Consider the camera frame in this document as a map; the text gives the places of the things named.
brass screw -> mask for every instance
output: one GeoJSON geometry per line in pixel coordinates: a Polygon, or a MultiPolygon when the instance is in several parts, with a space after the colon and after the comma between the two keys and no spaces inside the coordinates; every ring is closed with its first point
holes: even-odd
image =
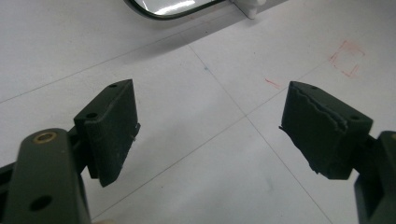
{"type": "Polygon", "coordinates": [[[35,136],[33,142],[36,144],[44,144],[52,141],[58,134],[55,132],[40,133],[35,136]]]}

black rim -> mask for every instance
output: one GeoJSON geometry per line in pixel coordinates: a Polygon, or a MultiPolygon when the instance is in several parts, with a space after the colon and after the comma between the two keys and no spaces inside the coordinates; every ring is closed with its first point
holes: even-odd
{"type": "Polygon", "coordinates": [[[148,17],[148,18],[156,20],[156,21],[170,21],[170,20],[181,18],[181,17],[185,17],[187,15],[190,15],[191,13],[197,12],[197,11],[202,10],[207,7],[211,7],[217,3],[223,2],[225,0],[215,0],[215,1],[212,1],[209,3],[206,3],[204,5],[201,5],[199,7],[195,7],[195,8],[189,9],[187,11],[180,12],[175,15],[168,15],[168,16],[156,15],[152,12],[149,12],[149,11],[145,10],[144,8],[142,8],[139,4],[137,4],[135,0],[124,0],[124,1],[132,9],[135,9],[135,11],[137,13],[139,13],[145,17],[148,17]]]}

black plastic part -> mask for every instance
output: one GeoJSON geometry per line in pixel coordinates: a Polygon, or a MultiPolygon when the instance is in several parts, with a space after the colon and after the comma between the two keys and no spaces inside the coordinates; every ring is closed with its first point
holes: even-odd
{"type": "Polygon", "coordinates": [[[360,176],[355,194],[360,224],[396,223],[396,133],[382,132],[374,145],[379,179],[360,176]]]}
{"type": "Polygon", "coordinates": [[[140,129],[132,80],[105,88],[76,115],[75,124],[82,146],[92,155],[88,159],[92,178],[99,178],[103,187],[111,184],[140,129]]]}
{"type": "Polygon", "coordinates": [[[6,200],[8,195],[9,182],[11,181],[14,163],[0,168],[0,223],[3,220],[6,200]]]}
{"type": "Polygon", "coordinates": [[[49,129],[23,140],[7,197],[5,224],[89,224],[83,186],[67,132],[49,129]],[[36,142],[42,133],[52,140],[36,142]]]}
{"type": "Polygon", "coordinates": [[[147,17],[147,18],[150,18],[152,20],[156,20],[156,21],[175,20],[175,19],[178,19],[178,18],[181,18],[181,17],[185,17],[187,15],[190,15],[190,14],[192,14],[194,12],[197,12],[199,10],[202,10],[204,8],[211,7],[211,6],[215,5],[215,4],[218,4],[218,3],[223,2],[223,1],[225,1],[225,0],[210,1],[209,3],[206,3],[206,4],[201,5],[199,7],[195,7],[195,8],[192,8],[190,10],[187,10],[187,11],[184,11],[184,12],[181,12],[181,13],[177,13],[177,14],[174,14],[174,15],[165,15],[164,16],[164,15],[157,15],[157,14],[154,14],[152,12],[149,12],[149,11],[145,10],[139,4],[137,4],[135,0],[124,0],[126,5],[128,5],[131,9],[133,9],[134,11],[139,13],[140,15],[142,15],[144,17],[147,17]]]}
{"type": "Polygon", "coordinates": [[[366,142],[373,121],[329,93],[292,81],[281,129],[308,160],[329,179],[348,179],[351,154],[366,142]]]}

mirror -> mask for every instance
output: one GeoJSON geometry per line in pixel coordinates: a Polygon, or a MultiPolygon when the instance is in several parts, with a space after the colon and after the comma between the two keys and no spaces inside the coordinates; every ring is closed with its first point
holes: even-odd
{"type": "Polygon", "coordinates": [[[124,0],[132,9],[154,20],[184,17],[224,0],[124,0]]]}

red mark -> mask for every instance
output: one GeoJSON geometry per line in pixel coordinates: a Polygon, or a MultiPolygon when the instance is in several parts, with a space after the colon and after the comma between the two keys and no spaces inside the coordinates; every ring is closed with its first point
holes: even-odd
{"type": "Polygon", "coordinates": [[[365,55],[357,44],[344,41],[329,59],[329,62],[347,77],[357,77],[359,60],[365,55]]]}
{"type": "Polygon", "coordinates": [[[276,84],[273,81],[268,80],[267,78],[265,79],[266,82],[268,82],[269,84],[271,84],[272,86],[274,86],[275,88],[277,88],[278,90],[280,89],[280,85],[276,84]]]}

